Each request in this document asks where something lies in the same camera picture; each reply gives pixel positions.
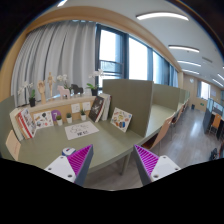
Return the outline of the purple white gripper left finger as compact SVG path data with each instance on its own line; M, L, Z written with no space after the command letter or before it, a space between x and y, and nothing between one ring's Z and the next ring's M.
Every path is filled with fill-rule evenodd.
M70 156L61 154L45 168L45 171L82 186L85 182L92 157L93 145L90 144L76 150Z

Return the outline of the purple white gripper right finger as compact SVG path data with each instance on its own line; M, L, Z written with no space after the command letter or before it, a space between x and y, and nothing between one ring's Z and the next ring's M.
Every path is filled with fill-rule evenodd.
M133 147L133 153L143 185L180 170L180 167L166 155L158 156L138 145Z

